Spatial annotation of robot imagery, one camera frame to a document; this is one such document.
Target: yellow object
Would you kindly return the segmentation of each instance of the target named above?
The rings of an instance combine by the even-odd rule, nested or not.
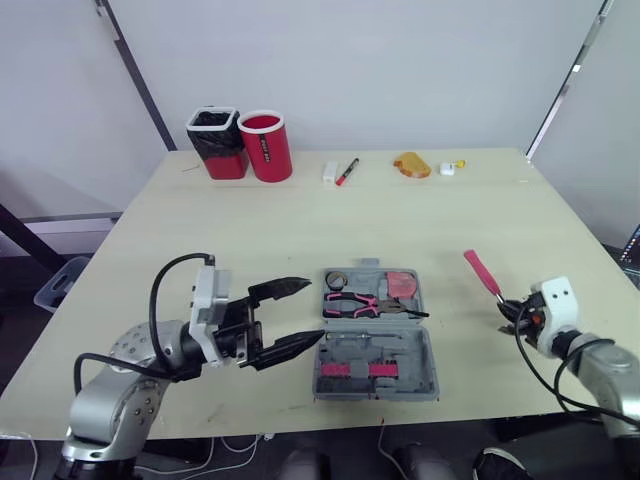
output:
[[[405,152],[393,162],[394,167],[402,172],[403,175],[412,178],[428,177],[431,173],[431,167],[416,152]]]

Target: black cable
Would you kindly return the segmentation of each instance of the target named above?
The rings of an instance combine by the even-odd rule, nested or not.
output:
[[[520,321],[522,320],[522,316],[524,315],[525,311],[526,311],[526,307],[523,306],[520,309],[520,311],[518,312],[518,315],[516,316],[516,319],[514,321],[516,345],[518,346],[518,350],[520,351],[520,354],[522,355],[522,358],[524,359],[525,363],[529,367],[529,370],[531,370],[531,373],[533,373],[533,375],[538,379],[538,381],[542,384],[542,386],[544,388],[546,388],[550,393],[552,393],[556,397],[556,400],[558,400],[558,403],[560,404],[560,407],[565,412],[569,413],[574,418],[576,418],[577,420],[580,420],[580,421],[587,421],[589,423],[593,423],[593,419],[585,419],[585,418],[576,416],[575,412],[569,410],[567,408],[567,406],[565,405],[565,403],[568,403],[569,405],[573,405],[574,407],[582,408],[585,411],[587,411],[589,413],[592,413],[592,414],[596,414],[597,413],[597,414],[600,414],[600,415],[607,415],[607,416],[610,416],[610,417],[613,417],[613,418],[617,418],[618,420],[622,420],[624,422],[627,422],[627,423],[629,423],[630,425],[633,425],[636,428],[640,428],[640,421],[634,420],[633,418],[627,417],[626,415],[618,413],[618,412],[616,412],[614,410],[609,410],[608,408],[602,408],[602,407],[599,407],[597,405],[589,405],[589,404],[586,404],[586,403],[578,402],[577,400],[574,400],[574,399],[569,398],[569,397],[567,397],[565,395],[562,395],[560,393],[560,391],[556,388],[555,381],[554,381],[554,386],[552,387],[551,385],[549,385],[549,383],[547,383],[547,381],[544,378],[542,378],[542,376],[540,375],[540,373],[538,372],[536,367],[531,362],[531,359],[529,358],[529,355],[527,354],[527,352],[524,349],[524,346],[522,345],[522,339],[520,338]],[[562,362],[560,367],[558,367],[558,369],[556,370],[556,379],[557,379],[558,382],[560,381],[559,375],[562,375],[562,371],[567,367],[569,362],[573,358],[575,358],[575,356],[577,356],[578,353],[582,352],[587,346],[591,346],[593,343],[605,343],[605,342],[606,343],[613,343],[613,340],[608,340],[608,339],[597,339],[597,340],[602,340],[602,341],[587,342],[584,345],[581,345],[580,347],[577,347],[573,352],[571,352],[570,355],[567,356],[567,358]]]
[[[160,288],[160,282],[165,274],[175,265],[185,260],[191,260],[194,258],[202,258],[205,265],[215,265],[215,257],[208,253],[190,253],[178,258],[174,258],[167,263],[156,275],[156,278],[151,286],[151,294],[149,295],[149,331],[151,336],[151,344],[153,345],[153,351],[163,368],[162,371],[152,368],[141,367],[134,363],[125,362],[124,360],[118,360],[117,358],[109,357],[106,355],[100,355],[98,353],[81,353],[76,358],[73,364],[73,387],[76,395],[82,390],[82,362],[85,360],[95,360],[96,362],[105,363],[107,365],[113,365],[115,367],[132,370],[141,375],[147,375],[149,377],[161,378],[172,381],[179,381],[180,375],[173,371],[169,359],[166,357],[162,347],[160,346],[160,340],[158,338],[158,325],[157,325],[157,312],[156,304],[158,300],[158,289]]]
[[[106,363],[107,365],[113,365],[114,367],[126,368],[149,377],[167,380],[171,380],[172,378],[169,373],[160,372],[152,368],[141,367],[135,363],[125,362],[124,360],[118,360],[117,358],[109,357],[107,355],[100,355],[98,353],[81,353],[73,364],[73,388],[76,391],[76,395],[80,393],[80,390],[82,390],[82,362],[85,360],[95,360],[96,362]]]
[[[544,388],[546,388],[549,391],[549,393],[554,395],[556,397],[556,399],[557,399],[558,397],[556,396],[555,390],[553,389],[553,387],[551,385],[549,385],[549,383],[547,383],[547,381],[544,378],[542,378],[542,375],[540,375],[540,373],[538,372],[536,367],[531,362],[531,359],[529,358],[529,355],[527,354],[526,350],[524,349],[524,345],[522,345],[522,339],[520,338],[519,332],[520,332],[520,322],[522,321],[522,316],[524,315],[525,311],[526,311],[526,307],[523,306],[522,308],[520,308],[520,310],[518,311],[518,314],[516,315],[516,319],[514,321],[516,345],[518,346],[518,350],[520,351],[520,355],[522,355],[522,358],[524,359],[524,362],[529,367],[529,370],[531,370],[531,373],[533,373],[533,376],[536,377],[536,379],[538,379],[538,381],[542,384],[542,386]],[[593,424],[598,424],[598,425],[602,424],[602,422],[600,420],[598,420],[598,419],[584,418],[584,417],[580,417],[580,416],[576,415],[575,412],[572,412],[571,410],[569,410],[569,408],[567,408],[567,406],[564,404],[564,402],[560,403],[560,407],[562,408],[562,410],[564,410],[564,412],[566,414],[568,414],[569,416],[573,417],[577,421],[582,421],[582,422],[585,422],[585,423],[593,423]]]
[[[151,335],[151,345],[153,346],[153,352],[156,354],[156,358],[158,359],[160,366],[165,372],[172,372],[173,369],[171,367],[169,359],[167,358],[167,355],[164,353],[162,347],[160,346],[160,340],[158,338],[158,322],[156,312],[158,289],[160,288],[160,282],[162,281],[162,278],[171,268],[173,268],[178,263],[194,258],[202,258],[205,265],[215,264],[215,257],[208,253],[190,253],[188,255],[182,255],[181,257],[174,258],[164,267],[162,267],[162,269],[156,275],[156,278],[153,281],[153,285],[151,286],[151,293],[149,294],[149,332]]]
[[[613,345],[614,343],[615,342],[613,340],[608,338],[597,338],[595,340],[591,340],[589,342],[586,342],[576,347],[575,350],[573,350],[569,355],[567,355],[567,358],[565,358],[562,361],[562,363],[556,370],[556,374],[553,379],[553,388],[556,394],[556,399],[558,400],[558,403],[560,403],[560,405],[562,405],[564,402],[564,399],[563,399],[564,395],[560,393],[560,377],[562,376],[562,372],[564,372],[564,370],[569,366],[571,361],[574,360],[587,347],[590,347],[592,345],[598,345],[598,344]],[[584,405],[582,406],[582,408],[584,408],[587,411],[590,411],[593,413],[599,413],[601,415],[608,415],[610,417],[617,418],[618,420],[622,420],[623,422],[633,425],[636,428],[640,428],[640,421],[634,420],[633,418],[630,418],[626,415],[616,412],[615,410],[609,410],[608,408],[602,408],[597,405],[586,405],[586,404],[582,404],[582,405]]]

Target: red-handled screwdriver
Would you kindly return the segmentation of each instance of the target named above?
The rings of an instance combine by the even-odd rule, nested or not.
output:
[[[493,275],[491,275],[489,270],[487,270],[487,267],[482,264],[482,261],[478,257],[476,251],[467,250],[466,252],[464,252],[464,258],[466,258],[467,262],[471,264],[476,272],[476,275],[478,275],[478,278],[480,278],[480,281],[482,281],[484,286],[487,287],[487,290],[489,290],[493,295],[496,296],[498,302],[504,303],[504,298],[502,297],[502,292],[500,291],[498,282],[496,282],[495,278],[493,278]]]

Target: white eraser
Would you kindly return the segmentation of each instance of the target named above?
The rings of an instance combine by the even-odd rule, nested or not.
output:
[[[450,177],[451,175],[455,175],[456,173],[456,167],[453,165],[453,163],[441,163],[440,164],[440,175],[445,175]]]
[[[336,183],[336,175],[338,174],[338,162],[327,162],[324,167],[324,173],[322,174],[322,181],[329,185]]]

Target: marker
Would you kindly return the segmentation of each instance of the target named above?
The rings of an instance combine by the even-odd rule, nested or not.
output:
[[[347,169],[344,171],[344,173],[340,175],[340,178],[336,180],[336,185],[340,186],[344,183],[344,181],[351,174],[351,171],[355,168],[355,166],[358,164],[359,161],[360,161],[359,159],[355,158],[353,162],[351,162],[351,165],[349,165]]]

